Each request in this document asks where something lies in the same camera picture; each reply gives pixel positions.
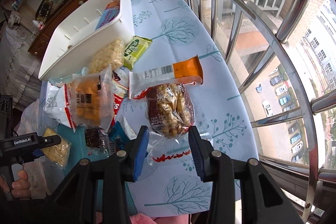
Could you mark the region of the person left hand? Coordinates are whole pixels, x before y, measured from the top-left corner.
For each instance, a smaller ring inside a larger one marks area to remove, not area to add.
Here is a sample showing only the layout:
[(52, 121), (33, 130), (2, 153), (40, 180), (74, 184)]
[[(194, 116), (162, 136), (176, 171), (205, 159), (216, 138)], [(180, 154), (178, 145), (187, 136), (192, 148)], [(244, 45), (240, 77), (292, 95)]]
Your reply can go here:
[(1, 189), (4, 193), (11, 193), (13, 197), (21, 199), (21, 200), (27, 200), (31, 198), (31, 192), (30, 192), (30, 182), (27, 172), (24, 169), (21, 169), (18, 171), (18, 177), (19, 179), (13, 182), (11, 185), (13, 189), (11, 190), (8, 186), (5, 178), (1, 175)]

